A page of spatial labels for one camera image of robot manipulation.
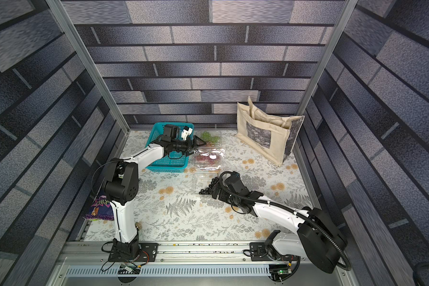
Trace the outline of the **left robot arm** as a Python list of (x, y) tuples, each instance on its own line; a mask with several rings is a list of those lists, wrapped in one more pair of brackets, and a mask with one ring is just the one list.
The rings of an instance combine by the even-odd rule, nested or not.
[(101, 189), (110, 202), (115, 221), (115, 237), (109, 261), (133, 262), (142, 253), (132, 206), (132, 200), (139, 190), (139, 168), (146, 168), (173, 151), (188, 157), (204, 145), (206, 141), (193, 135), (191, 127), (180, 128), (167, 124), (164, 125), (163, 134), (151, 141), (145, 149), (131, 157), (114, 158), (106, 164)]

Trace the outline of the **teal plastic basket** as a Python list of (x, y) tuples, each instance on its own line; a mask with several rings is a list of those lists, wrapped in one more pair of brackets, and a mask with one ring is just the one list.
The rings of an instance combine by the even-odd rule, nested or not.
[(154, 172), (181, 173), (187, 167), (189, 156), (197, 149), (194, 125), (181, 122), (155, 123), (147, 145), (164, 143), (164, 156), (153, 161), (147, 169)]

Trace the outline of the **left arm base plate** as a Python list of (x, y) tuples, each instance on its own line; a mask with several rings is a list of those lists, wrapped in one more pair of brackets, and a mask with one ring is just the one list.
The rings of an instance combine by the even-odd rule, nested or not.
[(154, 262), (158, 250), (157, 243), (113, 244), (109, 262)]

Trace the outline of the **green grape bunch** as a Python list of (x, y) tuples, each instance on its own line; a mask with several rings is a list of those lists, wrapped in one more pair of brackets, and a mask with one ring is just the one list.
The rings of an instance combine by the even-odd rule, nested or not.
[(205, 131), (202, 133), (201, 139), (206, 141), (207, 143), (217, 144), (220, 140), (220, 137), (217, 135), (213, 135), (208, 131)]

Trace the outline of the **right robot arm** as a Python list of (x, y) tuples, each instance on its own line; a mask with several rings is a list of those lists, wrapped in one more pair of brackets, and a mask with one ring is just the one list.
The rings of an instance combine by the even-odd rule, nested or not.
[(250, 191), (237, 172), (223, 172), (212, 179), (200, 194), (210, 195), (242, 215), (270, 220), (287, 230), (273, 231), (263, 247), (251, 247), (253, 260), (300, 263), (309, 259), (318, 269), (333, 273), (336, 268), (346, 271), (352, 265), (345, 249), (347, 239), (321, 209), (304, 207), (296, 209), (280, 204), (263, 193)]

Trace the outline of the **black grape bunch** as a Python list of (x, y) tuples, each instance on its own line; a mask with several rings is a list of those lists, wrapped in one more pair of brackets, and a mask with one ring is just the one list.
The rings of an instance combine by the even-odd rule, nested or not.
[(200, 195), (211, 195), (214, 199), (217, 198), (221, 188), (219, 186), (219, 178), (215, 177), (211, 180), (211, 183), (206, 188), (202, 188), (199, 191)]

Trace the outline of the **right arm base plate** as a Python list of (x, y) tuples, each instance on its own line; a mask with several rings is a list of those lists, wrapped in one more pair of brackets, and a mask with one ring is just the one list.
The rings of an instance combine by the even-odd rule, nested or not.
[(254, 262), (297, 262), (299, 256), (280, 255), (271, 245), (264, 242), (249, 244), (247, 254)]

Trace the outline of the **clear clamshell container front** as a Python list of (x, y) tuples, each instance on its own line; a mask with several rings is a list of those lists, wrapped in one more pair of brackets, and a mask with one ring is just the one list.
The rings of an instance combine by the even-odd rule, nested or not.
[(222, 145), (221, 131), (216, 130), (198, 130), (195, 135), (206, 142), (203, 147), (220, 147)]

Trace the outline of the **clear clamshell container back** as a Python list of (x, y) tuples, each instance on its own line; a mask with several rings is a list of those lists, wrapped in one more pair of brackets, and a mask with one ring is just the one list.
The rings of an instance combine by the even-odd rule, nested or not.
[(219, 177), (221, 173), (222, 172), (220, 170), (196, 171), (192, 180), (195, 194), (200, 195), (199, 191), (202, 188), (208, 187), (208, 185), (211, 183), (211, 180), (215, 177)]

